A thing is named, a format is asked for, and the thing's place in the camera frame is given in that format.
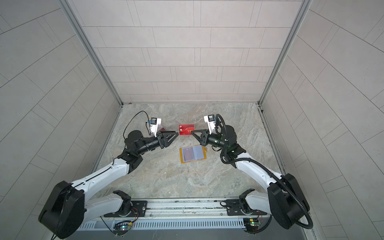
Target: gray floor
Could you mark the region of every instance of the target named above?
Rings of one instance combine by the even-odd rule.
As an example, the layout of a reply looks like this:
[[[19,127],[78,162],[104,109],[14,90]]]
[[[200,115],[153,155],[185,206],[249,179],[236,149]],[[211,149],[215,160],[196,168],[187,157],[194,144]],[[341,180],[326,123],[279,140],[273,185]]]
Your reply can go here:
[[[110,231],[77,231],[68,240],[102,240],[115,239]],[[124,235],[123,239],[130,240],[304,240],[304,231],[298,225],[283,229],[274,219],[262,232],[255,235],[245,233],[240,229],[186,229],[186,230],[136,230]]]
[[[145,110],[149,117],[161,118],[162,125],[173,131],[178,131],[180,124],[195,124],[195,129],[206,129],[203,116],[219,113],[227,125],[235,128],[237,141],[247,152],[272,170],[280,171],[254,103],[124,105],[98,169],[121,153],[124,128],[141,110]],[[138,129],[147,137],[145,120],[144,113],[136,116],[128,126],[126,136]],[[238,196],[249,188],[264,191],[242,171],[221,163],[219,153],[210,146],[207,146],[207,159],[182,164],[179,149],[198,144],[193,136],[179,136],[168,148],[145,153],[144,160],[135,171],[109,184],[95,197],[114,190],[122,190],[135,199]]]

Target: robotic arm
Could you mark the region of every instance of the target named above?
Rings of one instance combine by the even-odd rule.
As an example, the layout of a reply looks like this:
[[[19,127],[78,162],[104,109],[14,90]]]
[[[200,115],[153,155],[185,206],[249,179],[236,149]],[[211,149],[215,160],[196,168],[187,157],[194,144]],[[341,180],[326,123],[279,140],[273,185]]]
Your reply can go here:
[[[154,129],[154,132],[152,137],[143,137],[139,130],[130,132],[124,141],[126,148],[113,162],[72,183],[58,183],[38,217],[39,222],[63,239],[73,234],[82,223],[104,214],[126,216],[132,208],[131,197],[123,191],[89,199],[109,183],[135,170],[143,160],[142,154],[157,147],[168,147],[179,135],[175,131],[157,133]]]
[[[295,223],[308,229],[313,227],[308,213],[310,210],[308,202],[294,176],[274,172],[252,158],[237,143],[234,128],[225,125],[221,115],[205,116],[204,121],[208,124],[208,129],[191,131],[200,145],[211,144],[220,147],[222,149],[220,158],[224,164],[231,164],[242,170],[268,192],[264,194],[249,189],[241,194],[239,203],[245,214],[252,213],[256,209],[270,213],[285,229],[289,229]],[[306,217],[308,224],[299,222],[302,216]]]

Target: red card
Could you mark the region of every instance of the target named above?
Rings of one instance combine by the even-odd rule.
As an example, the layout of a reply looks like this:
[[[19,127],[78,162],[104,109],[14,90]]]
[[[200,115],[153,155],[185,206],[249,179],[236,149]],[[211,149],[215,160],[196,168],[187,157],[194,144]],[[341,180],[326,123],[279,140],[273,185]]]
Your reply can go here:
[[[191,131],[195,130],[194,124],[179,125],[180,135],[191,135]]]

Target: gray stone surface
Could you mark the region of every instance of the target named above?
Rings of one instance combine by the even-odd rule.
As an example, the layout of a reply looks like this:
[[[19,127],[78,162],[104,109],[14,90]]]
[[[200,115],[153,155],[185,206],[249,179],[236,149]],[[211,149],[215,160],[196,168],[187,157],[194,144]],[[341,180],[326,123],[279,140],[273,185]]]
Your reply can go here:
[[[253,156],[274,171],[280,171],[268,136],[254,103],[194,103],[194,104],[128,104],[123,106],[112,136],[98,165],[98,169],[110,163],[124,148],[123,131],[129,120],[145,110],[149,117],[162,119],[169,131],[179,131],[180,124],[195,124],[195,129],[206,129],[204,115],[219,113],[226,123],[234,127],[237,142]],[[140,130],[148,136],[145,121],[140,113],[128,126],[125,136],[132,130]],[[181,147],[198,145],[191,136],[178,136],[168,148],[157,148],[143,155],[143,161],[130,174],[117,179],[102,189],[95,197],[122,190],[138,198],[169,197],[229,197],[239,196],[254,188],[264,192],[251,177],[231,165],[221,162],[219,152],[207,146],[207,159],[182,164]]]

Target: tiled wall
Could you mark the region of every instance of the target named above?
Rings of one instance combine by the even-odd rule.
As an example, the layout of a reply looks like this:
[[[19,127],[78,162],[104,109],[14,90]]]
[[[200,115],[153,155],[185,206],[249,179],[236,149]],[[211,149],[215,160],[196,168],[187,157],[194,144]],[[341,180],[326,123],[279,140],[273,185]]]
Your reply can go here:
[[[258,101],[301,5],[301,1],[68,2],[121,99],[128,103]]]
[[[119,104],[56,0],[0,1],[0,239],[50,239],[54,185],[86,176]]]
[[[383,15],[314,0],[263,104],[322,239],[384,237]]]

